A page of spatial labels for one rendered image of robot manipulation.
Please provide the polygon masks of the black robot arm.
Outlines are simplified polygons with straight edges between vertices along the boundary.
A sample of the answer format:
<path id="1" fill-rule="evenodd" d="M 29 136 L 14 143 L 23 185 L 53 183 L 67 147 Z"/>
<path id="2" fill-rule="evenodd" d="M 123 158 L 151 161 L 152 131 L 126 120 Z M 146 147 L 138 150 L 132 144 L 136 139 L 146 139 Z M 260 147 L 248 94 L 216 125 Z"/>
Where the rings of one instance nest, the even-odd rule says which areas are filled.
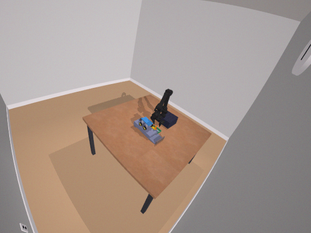
<path id="1" fill-rule="evenodd" d="M 153 118 L 156 118 L 157 116 L 161 115 L 160 116 L 160 119 L 162 117 L 165 117 L 166 114 L 167 114 L 167 105 L 168 105 L 168 101 L 169 101 L 169 98 L 170 96 L 173 94 L 173 91 L 170 90 L 170 89 L 167 89 L 165 92 L 164 92 L 164 95 L 160 101 L 160 103 L 157 104 L 157 106 L 155 107 L 154 109 L 154 113 L 152 114 L 152 117 Z M 162 112 L 160 114 L 160 112 Z"/>

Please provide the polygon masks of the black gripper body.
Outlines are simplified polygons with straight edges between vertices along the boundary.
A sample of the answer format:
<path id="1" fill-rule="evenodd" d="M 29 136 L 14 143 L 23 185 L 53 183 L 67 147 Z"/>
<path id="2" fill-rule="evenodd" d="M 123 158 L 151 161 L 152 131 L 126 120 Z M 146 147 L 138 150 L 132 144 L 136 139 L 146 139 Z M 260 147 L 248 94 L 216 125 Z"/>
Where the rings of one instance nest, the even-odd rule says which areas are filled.
<path id="1" fill-rule="evenodd" d="M 155 119 L 155 120 L 159 121 L 160 124 L 163 124 L 165 121 L 164 121 L 164 120 L 160 120 L 160 116 L 161 116 L 161 115 L 157 116 L 156 118 L 153 118 L 153 117 L 151 116 L 150 119 Z"/>

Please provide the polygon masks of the blue trolley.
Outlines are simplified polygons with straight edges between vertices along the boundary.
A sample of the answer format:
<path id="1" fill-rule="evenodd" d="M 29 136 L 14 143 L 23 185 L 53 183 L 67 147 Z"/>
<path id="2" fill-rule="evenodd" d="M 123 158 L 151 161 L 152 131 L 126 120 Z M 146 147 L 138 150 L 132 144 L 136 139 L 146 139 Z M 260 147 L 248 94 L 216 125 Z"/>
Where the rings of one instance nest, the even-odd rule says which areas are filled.
<path id="1" fill-rule="evenodd" d="M 141 118 L 142 121 L 139 123 L 140 126 L 142 126 L 143 122 L 146 123 L 146 126 L 143 127 L 144 130 L 147 129 L 147 126 L 153 126 L 153 123 L 147 118 L 147 117 L 144 117 L 144 118 Z"/>

